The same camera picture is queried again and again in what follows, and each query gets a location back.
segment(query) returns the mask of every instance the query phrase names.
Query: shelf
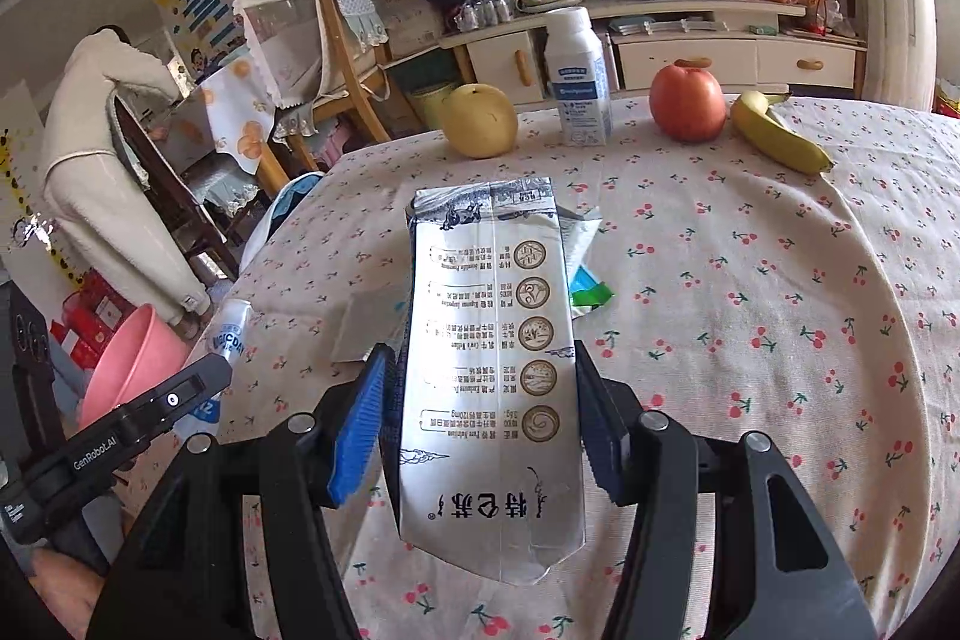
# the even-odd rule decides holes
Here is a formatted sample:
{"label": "shelf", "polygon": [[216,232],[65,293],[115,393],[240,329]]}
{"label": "shelf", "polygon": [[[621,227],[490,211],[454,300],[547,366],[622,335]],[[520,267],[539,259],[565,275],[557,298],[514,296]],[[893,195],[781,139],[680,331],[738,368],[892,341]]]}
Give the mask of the shelf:
{"label": "shelf", "polygon": [[[763,15],[785,15],[786,17],[802,18],[806,14],[805,6],[790,6],[788,4],[773,4],[771,1],[743,1],[743,0],[659,0],[659,1],[587,1],[587,7],[592,20],[616,18],[625,15],[653,15],[664,12],[747,12]],[[510,23],[501,23],[492,28],[480,28],[468,33],[458,33],[439,39],[443,49],[452,49],[461,44],[479,42],[481,39],[490,39],[505,33],[526,31],[531,28],[546,26],[546,12],[536,15],[520,15]]]}
{"label": "shelf", "polygon": [[811,44],[822,44],[825,47],[843,47],[843,49],[855,49],[858,52],[867,52],[867,47],[857,39],[849,39],[846,42],[837,41],[837,39],[824,39],[817,36],[789,36],[787,34],[778,34],[776,36],[764,36],[763,34],[747,33],[747,31],[671,31],[669,33],[659,33],[648,36],[643,33],[635,33],[627,36],[611,35],[610,41],[613,44],[635,44],[637,42],[677,42],[689,39],[756,39],[763,42],[809,42]]}

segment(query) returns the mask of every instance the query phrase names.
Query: blue gripper pad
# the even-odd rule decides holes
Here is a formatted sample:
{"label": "blue gripper pad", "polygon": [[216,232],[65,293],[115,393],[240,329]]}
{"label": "blue gripper pad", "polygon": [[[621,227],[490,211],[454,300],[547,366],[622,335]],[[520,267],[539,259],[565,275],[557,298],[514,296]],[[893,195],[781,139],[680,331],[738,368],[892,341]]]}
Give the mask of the blue gripper pad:
{"label": "blue gripper pad", "polygon": [[347,497],[363,482],[373,446],[376,445],[380,433],[384,386],[392,384],[389,378],[391,373],[395,372],[397,364],[394,351],[381,343],[374,346],[364,368],[353,383],[334,386],[334,389],[344,389],[349,395],[344,396],[341,404],[337,405],[339,410],[334,413],[335,417],[341,418],[339,427],[336,420],[328,422],[328,431],[336,432],[332,471],[326,486],[333,506],[344,504]]}
{"label": "blue gripper pad", "polygon": [[614,504],[634,504],[634,492],[628,479],[631,456],[629,427],[643,408],[630,386],[600,377],[581,340],[576,340],[574,344],[580,437],[594,480]]}

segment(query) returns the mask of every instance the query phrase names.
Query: white pajamas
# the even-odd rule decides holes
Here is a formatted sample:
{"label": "white pajamas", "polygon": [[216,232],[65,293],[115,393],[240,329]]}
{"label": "white pajamas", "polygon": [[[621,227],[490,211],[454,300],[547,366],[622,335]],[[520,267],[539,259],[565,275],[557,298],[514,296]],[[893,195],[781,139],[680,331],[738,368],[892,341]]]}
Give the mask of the white pajamas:
{"label": "white pajamas", "polygon": [[116,83],[179,96],[160,60],[104,30],[74,49],[47,115],[38,175],[43,198],[71,244],[133,304],[176,324],[210,298],[110,138]]}

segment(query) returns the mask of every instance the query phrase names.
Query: person's hand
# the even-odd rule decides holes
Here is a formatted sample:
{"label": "person's hand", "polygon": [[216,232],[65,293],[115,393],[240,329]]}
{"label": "person's hand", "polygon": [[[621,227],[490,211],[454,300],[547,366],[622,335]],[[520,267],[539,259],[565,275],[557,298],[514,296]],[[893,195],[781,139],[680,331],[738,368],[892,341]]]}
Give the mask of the person's hand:
{"label": "person's hand", "polygon": [[80,562],[48,548],[35,550],[34,572],[30,584],[47,609],[75,640],[83,640],[104,579]]}

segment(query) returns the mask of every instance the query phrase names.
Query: white jacket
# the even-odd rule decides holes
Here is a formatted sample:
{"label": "white jacket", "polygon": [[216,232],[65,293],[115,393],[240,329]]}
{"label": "white jacket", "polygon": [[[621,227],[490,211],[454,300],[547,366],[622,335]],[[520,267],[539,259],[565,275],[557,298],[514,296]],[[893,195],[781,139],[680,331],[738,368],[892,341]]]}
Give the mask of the white jacket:
{"label": "white jacket", "polygon": [[47,113],[37,163],[41,184],[61,161],[97,153],[116,155],[107,112],[118,82],[160,91],[171,101],[179,98],[176,82],[160,59],[124,44],[112,30],[81,39]]}

